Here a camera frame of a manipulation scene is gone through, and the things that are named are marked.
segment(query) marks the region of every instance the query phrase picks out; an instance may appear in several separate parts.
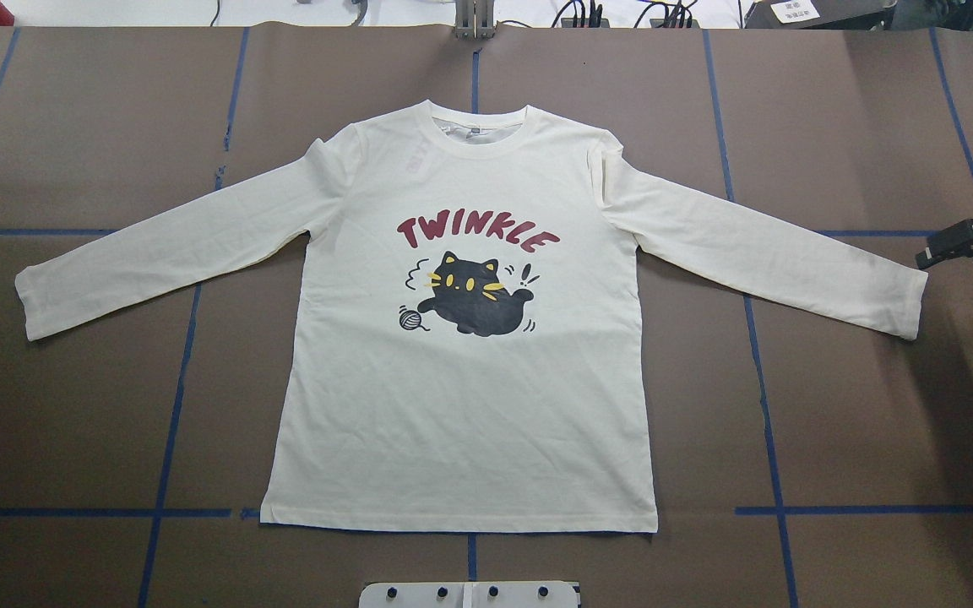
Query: black cat illustration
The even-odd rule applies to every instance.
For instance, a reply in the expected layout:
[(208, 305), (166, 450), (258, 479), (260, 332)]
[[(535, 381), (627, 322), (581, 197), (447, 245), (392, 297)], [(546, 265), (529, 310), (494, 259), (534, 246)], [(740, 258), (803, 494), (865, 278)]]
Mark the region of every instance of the black cat illustration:
[(418, 312), (434, 311), (456, 323), (461, 334), (509, 334), (525, 318), (525, 301), (532, 292), (509, 293), (497, 280), (497, 259), (471, 262), (447, 251), (435, 272), (428, 275), (433, 297), (420, 301)]

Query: neckline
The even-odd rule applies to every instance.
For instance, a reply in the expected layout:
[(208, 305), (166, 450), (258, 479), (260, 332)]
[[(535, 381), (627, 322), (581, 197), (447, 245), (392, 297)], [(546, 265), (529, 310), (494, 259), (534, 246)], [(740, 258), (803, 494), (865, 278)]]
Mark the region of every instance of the neckline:
[[(464, 158), (492, 158), (517, 149), (534, 131), (536, 117), (537, 111), (532, 106), (525, 106), (506, 114), (470, 114), (470, 112), (439, 106), (431, 100), (424, 100), (416, 105), (416, 122), (422, 135), (440, 149)], [(445, 135), (433, 122), (435, 118), (456, 122), (465, 127), (502, 128), (517, 126), (517, 124), (520, 127), (501, 141), (489, 144), (462, 144)]]

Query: white floor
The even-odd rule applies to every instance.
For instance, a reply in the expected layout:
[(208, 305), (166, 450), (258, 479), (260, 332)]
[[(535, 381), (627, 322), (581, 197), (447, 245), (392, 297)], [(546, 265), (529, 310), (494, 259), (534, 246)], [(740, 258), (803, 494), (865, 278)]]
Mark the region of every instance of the white floor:
[[(742, 0), (742, 14), (753, 0)], [(22, 26), (208, 26), (217, 0), (4, 0)], [(548, 27), (564, 0), (495, 0), (494, 19), (517, 19)], [(606, 0), (603, 16), (611, 27), (633, 27), (646, 3)], [(355, 20), (351, 0), (220, 0), (219, 26), (247, 26), (267, 20), (339, 26)], [(705, 28), (737, 28), (737, 0), (696, 0), (692, 11)], [(642, 20), (660, 17), (653, 8)], [(367, 26), (452, 24), (453, 0), (368, 0)]]

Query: printed graphic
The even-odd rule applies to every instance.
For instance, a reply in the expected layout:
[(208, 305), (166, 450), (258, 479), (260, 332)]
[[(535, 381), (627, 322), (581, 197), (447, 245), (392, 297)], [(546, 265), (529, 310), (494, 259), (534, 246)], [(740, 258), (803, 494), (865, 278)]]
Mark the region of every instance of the printed graphic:
[(422, 331), (430, 331), (430, 328), (422, 327), (422, 315), (417, 311), (409, 311), (408, 307), (400, 308), (400, 327), (411, 331), (413, 328), (421, 328)]
[[(509, 293), (498, 281), (497, 269), (497, 259), (471, 262), (447, 251), (435, 272), (427, 275), (433, 297), (420, 301), (415, 311), (405, 309), (400, 315), (400, 327), (419, 328), (421, 315), (435, 312), (447, 322), (456, 323), (461, 334), (488, 336), (516, 330), (525, 320), (525, 302), (532, 300), (533, 294), (526, 289)], [(529, 274), (530, 264), (525, 266), (521, 285), (537, 280), (537, 276), (528, 280)], [(525, 331), (529, 331), (528, 327), (534, 328), (534, 324), (525, 326)]]

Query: red lettering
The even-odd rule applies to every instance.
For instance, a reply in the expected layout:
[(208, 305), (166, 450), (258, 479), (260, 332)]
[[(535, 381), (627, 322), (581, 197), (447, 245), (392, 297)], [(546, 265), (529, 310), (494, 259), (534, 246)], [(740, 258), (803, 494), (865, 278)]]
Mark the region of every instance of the red lettering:
[(409, 218), (403, 220), (399, 226), (397, 226), (397, 231), (400, 234), (405, 235), (405, 239), (408, 239), (408, 245), (412, 246), (412, 249), (418, 247), (416, 242), (416, 219)]
[(521, 232), (530, 231), (534, 227), (535, 227), (535, 222), (525, 222), (524, 224), (521, 224), (516, 228), (514, 228), (513, 230), (509, 231), (509, 234), (506, 235), (505, 240), (507, 240), (507, 242), (513, 243), (513, 245), (517, 245), (517, 243), (520, 242), (520, 239), (517, 238), (517, 235), (521, 234)]
[(441, 232), (445, 232), (445, 222), (448, 222), (448, 209), (438, 212), (438, 217), (435, 220), (428, 220), (420, 216), (420, 228), (422, 229), (422, 234), (426, 235), (427, 240), (433, 240), (441, 236)]
[(486, 228), (487, 222), (490, 222), (491, 215), (494, 215), (493, 211), (487, 211), (483, 215), (479, 215), (478, 211), (468, 213), (468, 223), (464, 226), (464, 234), (470, 235), (472, 231), (477, 235), (482, 234), (483, 228)]
[(464, 234), (477, 234), (486, 237), (497, 237), (504, 242), (519, 245), (528, 253), (535, 253), (536, 247), (543, 247), (548, 242), (560, 242), (561, 239), (552, 232), (538, 232), (537, 235), (525, 238), (525, 232), (532, 231), (535, 222), (520, 222), (513, 219), (513, 215), (508, 211), (476, 211), (468, 209), (457, 209), (456, 211), (443, 209), (438, 212), (435, 218), (428, 220), (426, 216), (420, 215), (418, 218), (403, 220), (397, 231), (405, 235), (408, 245), (412, 249), (418, 248), (418, 237), (425, 237), (433, 240), (445, 236), (445, 231), (452, 232), (453, 235), (460, 234), (460, 228), (464, 228)]
[(505, 230), (511, 225), (516, 224), (513, 220), (510, 220), (512, 214), (508, 211), (503, 211), (494, 216), (494, 223), (490, 224), (490, 230), (486, 231), (486, 235), (489, 237), (497, 237), (499, 239), (505, 239)]
[(551, 232), (540, 232), (540, 234), (534, 237), (529, 237), (525, 242), (520, 243), (520, 249), (524, 249), (528, 253), (535, 253), (535, 246), (543, 247), (548, 242), (560, 242), (560, 238), (552, 235)]
[(453, 215), (453, 234), (460, 234), (460, 222), (464, 220), (464, 210), (457, 209), (455, 215)]

